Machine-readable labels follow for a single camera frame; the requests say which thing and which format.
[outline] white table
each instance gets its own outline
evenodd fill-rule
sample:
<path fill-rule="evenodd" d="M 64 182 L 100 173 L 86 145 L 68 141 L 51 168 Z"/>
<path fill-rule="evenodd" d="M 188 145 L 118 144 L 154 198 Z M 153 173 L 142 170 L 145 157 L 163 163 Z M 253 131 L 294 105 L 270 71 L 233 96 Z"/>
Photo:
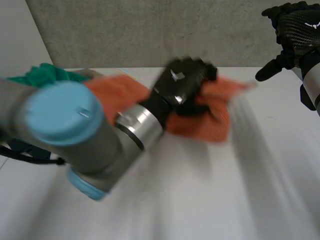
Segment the white table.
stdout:
<path fill-rule="evenodd" d="M 225 67 L 219 72 L 248 81 L 258 69 Z M 122 70 L 148 87 L 160 72 Z M 6 227 L 0 229 L 0 239 L 320 239 L 320 119 L 300 103 L 300 84 L 293 72 L 284 71 L 235 98 L 230 106 L 233 134 L 226 143 L 204 144 L 166 134 L 102 202 L 71 186 L 66 169 L 7 161 L 0 172 L 0 215 L 9 220 L 0 216 L 5 223 L 0 226 Z M 17 181 L 10 185 L 36 173 L 42 184 L 32 185 L 35 177 L 28 176 L 28 186 Z M 21 191 L 15 198 L 23 201 L 13 200 L 13 205 L 6 200 L 9 185 Z M 26 191 L 33 194 L 25 196 Z M 34 195 L 39 195 L 36 203 Z M 32 219 L 26 227 L 28 214 Z M 25 235 L 14 234 L 19 224 Z"/>

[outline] glove fingers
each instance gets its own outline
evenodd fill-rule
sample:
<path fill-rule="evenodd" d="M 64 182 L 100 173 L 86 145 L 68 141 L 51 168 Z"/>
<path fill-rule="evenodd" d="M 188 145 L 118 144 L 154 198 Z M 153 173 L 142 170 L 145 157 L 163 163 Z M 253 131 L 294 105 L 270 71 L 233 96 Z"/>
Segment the glove fingers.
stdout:
<path fill-rule="evenodd" d="M 289 14 L 289 13 L 292 12 L 293 8 L 295 8 L 295 7 L 296 7 L 295 4 L 291 4 L 291 3 L 288 2 L 288 3 L 280 6 L 280 9 L 281 9 L 282 12 L 285 12 L 285 13 Z"/>
<path fill-rule="evenodd" d="M 255 75 L 255 79 L 259 82 L 263 82 L 280 73 L 282 68 L 292 69 L 294 67 L 293 57 L 282 51 L 280 55 L 276 56 L 276 59 L 268 62 L 260 71 Z"/>
<path fill-rule="evenodd" d="M 320 4 L 319 3 L 313 4 L 310 6 L 310 8 L 313 10 L 320 10 Z"/>
<path fill-rule="evenodd" d="M 278 6 L 268 8 L 262 12 L 263 17 L 268 17 L 269 19 L 274 19 L 278 14 L 281 13 L 281 9 Z"/>
<path fill-rule="evenodd" d="M 312 101 L 311 101 L 310 97 L 308 96 L 308 93 L 303 85 L 301 85 L 301 87 L 300 87 L 300 100 L 311 111 L 316 110 L 314 104 L 312 103 Z"/>
<path fill-rule="evenodd" d="M 308 8 L 308 3 L 306 3 L 305 1 L 300 1 L 296 4 L 299 8 L 305 9 Z"/>
<path fill-rule="evenodd" d="M 281 71 L 282 66 L 280 66 L 275 59 L 273 59 L 256 73 L 255 79 L 259 82 L 263 82 L 280 73 Z"/>

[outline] orange cloth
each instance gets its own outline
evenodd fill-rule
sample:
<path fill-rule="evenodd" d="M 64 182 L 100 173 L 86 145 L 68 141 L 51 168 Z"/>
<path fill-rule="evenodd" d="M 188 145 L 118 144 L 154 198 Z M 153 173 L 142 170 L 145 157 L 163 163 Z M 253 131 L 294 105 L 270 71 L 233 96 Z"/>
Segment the orange cloth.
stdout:
<path fill-rule="evenodd" d="M 85 85 L 100 100 L 105 116 L 112 124 L 115 123 L 118 112 L 124 112 L 127 108 L 145 100 L 150 93 L 149 89 L 128 75 L 97 77 L 87 81 Z M 167 131 L 206 142 L 224 142 L 230 127 L 228 101 L 232 96 L 252 86 L 252 83 L 239 83 L 225 77 L 206 82 L 196 101 L 208 105 L 211 114 L 206 112 L 191 117 L 172 114 L 167 121 Z"/>

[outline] gray wall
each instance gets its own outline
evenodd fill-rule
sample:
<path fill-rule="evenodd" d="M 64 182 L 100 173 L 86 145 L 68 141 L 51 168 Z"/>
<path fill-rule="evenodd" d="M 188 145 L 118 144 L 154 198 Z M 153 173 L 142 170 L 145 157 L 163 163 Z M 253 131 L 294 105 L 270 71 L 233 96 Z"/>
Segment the gray wall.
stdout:
<path fill-rule="evenodd" d="M 270 20 L 261 12 L 289 1 L 26 2 L 56 65 L 97 68 L 158 67 L 173 56 L 186 55 L 217 66 L 263 66 L 281 48 Z"/>

